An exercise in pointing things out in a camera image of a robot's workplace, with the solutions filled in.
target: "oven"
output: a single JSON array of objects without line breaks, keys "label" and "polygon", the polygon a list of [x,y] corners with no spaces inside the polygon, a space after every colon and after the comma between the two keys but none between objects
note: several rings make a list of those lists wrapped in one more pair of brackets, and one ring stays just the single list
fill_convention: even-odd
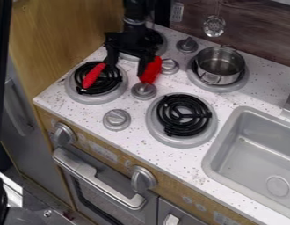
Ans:
[{"label": "oven", "polygon": [[158,197],[135,192],[130,178],[72,145],[57,148],[54,161],[62,168],[76,209],[99,225],[155,225]]}]

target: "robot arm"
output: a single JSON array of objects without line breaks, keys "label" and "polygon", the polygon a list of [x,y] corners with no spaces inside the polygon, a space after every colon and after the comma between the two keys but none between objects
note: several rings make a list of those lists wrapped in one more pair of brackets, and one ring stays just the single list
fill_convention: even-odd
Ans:
[{"label": "robot arm", "polygon": [[124,0],[126,9],[124,19],[141,23],[155,9],[156,0]]},{"label": "robot arm", "polygon": [[108,64],[116,65],[119,52],[136,56],[140,58],[137,76],[141,76],[155,60],[157,46],[163,44],[163,40],[145,26],[145,19],[155,9],[155,3],[156,0],[124,0],[123,32],[105,34]]}]

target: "speckled countertop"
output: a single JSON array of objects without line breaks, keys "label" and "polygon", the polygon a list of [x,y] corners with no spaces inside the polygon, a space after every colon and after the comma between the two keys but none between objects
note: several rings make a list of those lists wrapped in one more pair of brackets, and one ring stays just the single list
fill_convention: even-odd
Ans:
[{"label": "speckled countertop", "polygon": [[[176,49],[177,41],[185,39],[187,35],[158,25],[156,25],[156,29],[165,34],[169,41],[168,50],[163,58],[178,61],[180,70],[175,75],[159,77],[156,81],[158,93],[154,99],[170,92],[185,92],[205,99],[215,109],[218,116],[216,135],[228,116],[239,105],[247,105],[273,116],[280,116],[281,108],[290,94],[290,68],[241,53],[250,70],[249,82],[241,90],[230,93],[217,94],[204,91],[190,83],[185,72],[187,63],[196,53],[182,54]],[[199,50],[215,46],[212,42],[194,39],[199,43]],[[105,56],[106,51],[101,47],[82,63],[90,60],[103,60]],[[174,149],[153,138],[146,128],[145,113],[154,99],[140,101],[131,96],[130,89],[138,82],[137,63],[120,60],[119,65],[129,76],[129,89],[120,98],[110,103],[83,105],[73,101],[66,94],[64,88],[64,78],[72,72],[71,70],[36,97],[33,100],[34,104],[156,167],[250,220],[259,224],[290,224],[290,219],[284,215],[213,181],[204,173],[201,169],[201,161],[216,135],[209,142],[191,149]],[[116,108],[124,109],[132,116],[130,127],[117,133],[107,130],[102,124],[104,114]]]}]

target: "sink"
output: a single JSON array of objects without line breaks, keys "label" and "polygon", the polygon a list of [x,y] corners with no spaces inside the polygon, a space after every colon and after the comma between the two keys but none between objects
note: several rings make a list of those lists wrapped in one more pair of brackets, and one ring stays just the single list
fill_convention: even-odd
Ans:
[{"label": "sink", "polygon": [[211,179],[290,218],[290,123],[236,108],[202,168]]}]

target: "wooden panel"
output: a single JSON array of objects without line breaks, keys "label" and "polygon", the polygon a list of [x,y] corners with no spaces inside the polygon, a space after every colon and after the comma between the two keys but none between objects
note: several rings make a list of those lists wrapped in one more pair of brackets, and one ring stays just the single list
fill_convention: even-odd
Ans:
[{"label": "wooden panel", "polygon": [[217,0],[179,2],[185,5],[184,19],[172,23],[171,28],[290,66],[290,5],[270,0],[222,0],[220,16],[227,22],[225,33],[208,38],[202,24],[216,13]]},{"label": "wooden panel", "polygon": [[121,28],[121,0],[18,0],[10,54],[31,100]]},{"label": "wooden panel", "polygon": [[[52,127],[52,122],[51,122],[52,119],[54,119],[55,121],[60,121],[68,125],[69,127],[71,127],[71,129],[76,134],[82,134],[86,138],[86,140],[95,142],[96,144],[104,147],[105,149],[108,149],[110,152],[115,154],[118,157],[117,163],[107,159],[106,157],[98,154],[97,152],[94,152],[93,150],[91,150],[90,147],[88,147],[85,144],[82,145],[79,142],[76,143],[76,146],[78,148],[96,157],[98,160],[102,161],[103,163],[110,165],[115,170],[125,174],[126,176],[130,176],[129,174],[130,168],[131,166],[135,164],[147,168],[149,171],[151,171],[154,174],[154,176],[156,177],[158,181],[158,187],[154,190],[154,192],[164,197],[165,199],[169,200],[170,202],[173,202],[177,206],[183,208],[185,211],[189,212],[190,214],[194,214],[196,217],[200,218],[202,221],[205,221],[208,224],[215,224],[215,225],[219,224],[214,221],[214,217],[213,217],[213,212],[217,211],[218,213],[223,214],[227,216],[228,218],[239,222],[240,224],[244,224],[244,225],[255,224],[254,222],[242,217],[236,212],[215,202],[214,200],[211,200],[208,197],[200,194],[199,192],[194,191],[193,189],[184,185],[178,179],[172,178],[169,175],[162,173],[161,171],[158,171],[155,167],[152,167],[152,165],[145,164],[144,162],[141,162],[138,159],[123,153],[121,150],[118,150],[115,147],[95,138],[93,135],[85,133],[83,130],[71,125],[66,120],[62,120],[54,116],[53,114],[47,111],[44,111],[43,109],[39,107],[37,107],[37,110],[40,114],[44,128],[47,131],[49,132],[54,131]],[[204,206],[207,209],[206,212],[198,210],[194,206],[194,204],[190,205],[190,204],[185,203],[183,201],[184,196],[187,196],[190,199],[192,199],[193,203],[201,204],[202,206]]]}]

